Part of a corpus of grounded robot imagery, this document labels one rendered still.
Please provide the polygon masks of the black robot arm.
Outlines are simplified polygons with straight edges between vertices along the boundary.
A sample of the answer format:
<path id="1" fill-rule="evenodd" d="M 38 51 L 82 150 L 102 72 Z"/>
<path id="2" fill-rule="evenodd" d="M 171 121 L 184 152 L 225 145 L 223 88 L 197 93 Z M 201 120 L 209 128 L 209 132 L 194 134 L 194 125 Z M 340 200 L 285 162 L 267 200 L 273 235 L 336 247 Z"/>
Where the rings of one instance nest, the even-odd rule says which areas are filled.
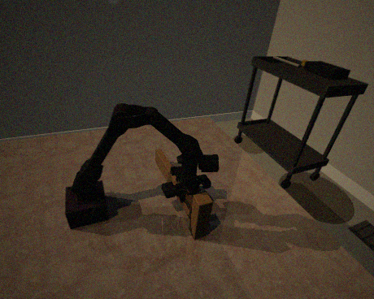
<path id="1" fill-rule="evenodd" d="M 102 174 L 103 165 L 101 164 L 116 139 L 129 128 L 139 128 L 144 125 L 152 125 L 180 150 L 181 155 L 176 158 L 178 163 L 182 163 L 181 167 L 171 167 L 170 169 L 171 175 L 176 176 L 176 182 L 180 179 L 180 169 L 187 176 L 195 175 L 197 168 L 201 172 L 218 172 L 218 154 L 203 155 L 198 140 L 181 132 L 157 109 L 152 106 L 120 103 L 114 107 L 108 128 L 92 157 L 76 173 L 71 191 L 76 195 L 78 205 L 97 201 L 96 185 Z"/>

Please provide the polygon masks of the brown wooden plank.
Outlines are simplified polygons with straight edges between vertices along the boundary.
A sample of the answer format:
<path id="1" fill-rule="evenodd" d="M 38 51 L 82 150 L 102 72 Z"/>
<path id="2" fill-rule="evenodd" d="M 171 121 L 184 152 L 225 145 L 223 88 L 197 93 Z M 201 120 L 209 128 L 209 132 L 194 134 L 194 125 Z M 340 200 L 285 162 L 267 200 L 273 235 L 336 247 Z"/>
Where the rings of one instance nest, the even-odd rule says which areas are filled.
<path id="1" fill-rule="evenodd" d="M 165 179 L 167 182 L 172 182 L 174 185 L 179 184 L 180 181 L 178 180 L 176 182 L 176 176 L 171 175 L 170 169 L 172 167 L 171 163 L 167 160 L 166 156 L 164 155 L 163 151 L 161 149 L 155 150 L 155 161 L 160 169 L 160 171 L 163 173 Z M 185 213 L 190 219 L 191 216 L 191 210 L 192 210 L 192 204 L 193 204 L 193 196 L 189 192 L 188 189 L 183 189 L 184 193 L 184 199 L 183 202 L 180 202 L 180 198 L 176 197 L 183 207 Z"/>

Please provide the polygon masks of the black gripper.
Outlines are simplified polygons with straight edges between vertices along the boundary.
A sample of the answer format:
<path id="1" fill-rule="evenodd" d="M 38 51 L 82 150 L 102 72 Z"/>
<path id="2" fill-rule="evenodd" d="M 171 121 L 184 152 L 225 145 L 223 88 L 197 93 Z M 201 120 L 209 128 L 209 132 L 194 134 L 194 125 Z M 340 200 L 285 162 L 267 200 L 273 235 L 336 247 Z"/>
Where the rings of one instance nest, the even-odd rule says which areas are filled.
<path id="1" fill-rule="evenodd" d="M 201 191 L 199 185 L 202 184 L 204 189 L 211 187 L 211 181 L 204 175 L 184 175 L 180 169 L 180 183 L 174 185 L 172 182 L 162 184 L 162 190 L 166 198 L 179 197 L 180 202 L 183 202 L 183 189 L 189 189 L 192 196 Z"/>

